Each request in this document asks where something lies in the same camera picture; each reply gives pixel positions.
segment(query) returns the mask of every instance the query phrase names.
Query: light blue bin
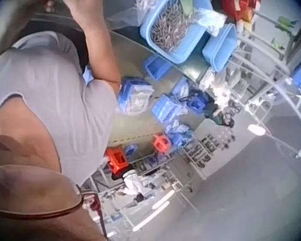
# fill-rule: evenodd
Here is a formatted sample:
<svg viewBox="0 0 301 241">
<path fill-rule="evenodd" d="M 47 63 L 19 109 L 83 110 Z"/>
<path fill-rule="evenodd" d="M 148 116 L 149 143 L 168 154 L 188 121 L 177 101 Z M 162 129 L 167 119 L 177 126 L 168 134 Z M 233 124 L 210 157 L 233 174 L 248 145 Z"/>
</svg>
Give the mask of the light blue bin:
<svg viewBox="0 0 301 241">
<path fill-rule="evenodd" d="M 162 57 L 154 54 L 144 60 L 143 66 L 147 74 L 155 81 L 161 78 L 170 70 L 172 64 Z"/>
<path fill-rule="evenodd" d="M 180 64 L 185 62 L 190 56 L 191 52 L 194 50 L 201 37 L 205 33 L 206 28 L 198 24 L 192 24 L 189 27 L 184 39 L 174 50 L 170 52 L 162 50 L 152 41 L 151 29 L 157 17 L 169 1 L 176 2 L 177 0 L 158 1 L 157 5 L 148 13 L 144 23 L 140 27 L 140 34 L 156 52 L 160 53 L 173 63 Z M 194 7 L 213 10 L 210 0 L 194 0 Z"/>
<path fill-rule="evenodd" d="M 211 64 L 214 71 L 220 72 L 234 52 L 236 44 L 237 34 L 235 25 L 225 25 L 218 36 L 211 36 L 203 49 L 203 56 Z"/>
</svg>

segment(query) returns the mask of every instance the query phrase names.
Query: yellow object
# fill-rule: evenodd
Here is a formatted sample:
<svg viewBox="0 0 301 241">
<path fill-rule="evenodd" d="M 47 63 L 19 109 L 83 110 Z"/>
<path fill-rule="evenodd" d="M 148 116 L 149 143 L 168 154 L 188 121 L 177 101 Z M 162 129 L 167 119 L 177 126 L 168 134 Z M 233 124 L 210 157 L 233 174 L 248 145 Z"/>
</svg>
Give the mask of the yellow object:
<svg viewBox="0 0 301 241">
<path fill-rule="evenodd" d="M 243 21 L 244 22 L 244 28 L 249 31 L 252 32 L 252 23 L 249 23 L 247 21 Z"/>
</svg>

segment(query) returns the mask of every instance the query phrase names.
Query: hand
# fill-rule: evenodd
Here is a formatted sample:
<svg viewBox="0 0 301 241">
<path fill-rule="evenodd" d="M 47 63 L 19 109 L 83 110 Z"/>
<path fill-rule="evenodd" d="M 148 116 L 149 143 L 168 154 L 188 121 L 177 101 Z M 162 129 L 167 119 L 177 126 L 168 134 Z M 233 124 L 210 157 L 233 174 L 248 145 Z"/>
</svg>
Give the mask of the hand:
<svg viewBox="0 0 301 241">
<path fill-rule="evenodd" d="M 103 20 L 102 0 L 64 0 L 84 33 L 93 32 Z"/>
</svg>

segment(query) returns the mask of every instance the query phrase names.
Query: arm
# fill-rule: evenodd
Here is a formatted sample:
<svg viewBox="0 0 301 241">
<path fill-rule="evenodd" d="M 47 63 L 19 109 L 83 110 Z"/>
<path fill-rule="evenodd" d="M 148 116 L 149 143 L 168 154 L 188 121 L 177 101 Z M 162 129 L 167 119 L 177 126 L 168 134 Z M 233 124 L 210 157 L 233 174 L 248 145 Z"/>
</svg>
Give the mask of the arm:
<svg viewBox="0 0 301 241">
<path fill-rule="evenodd" d="M 121 77 L 105 22 L 97 23 L 96 29 L 85 36 L 93 77 L 106 81 L 117 95 Z"/>
<path fill-rule="evenodd" d="M 64 0 L 64 2 L 85 33 L 93 77 L 106 81 L 117 95 L 121 76 L 103 18 L 102 0 Z"/>
<path fill-rule="evenodd" d="M 217 116 L 221 111 L 221 108 L 217 108 L 216 111 L 213 112 L 213 116 Z"/>
</svg>

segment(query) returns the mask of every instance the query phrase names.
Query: wall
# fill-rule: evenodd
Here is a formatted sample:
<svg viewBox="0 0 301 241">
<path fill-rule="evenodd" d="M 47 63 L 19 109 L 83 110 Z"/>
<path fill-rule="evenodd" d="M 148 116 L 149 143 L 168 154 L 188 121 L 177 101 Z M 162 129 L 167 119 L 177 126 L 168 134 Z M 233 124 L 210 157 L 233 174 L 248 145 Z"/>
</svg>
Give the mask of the wall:
<svg viewBox="0 0 301 241">
<path fill-rule="evenodd" d="M 255 138 L 211 176 L 186 211 L 158 239 L 292 241 L 301 234 L 301 159 Z"/>
</svg>

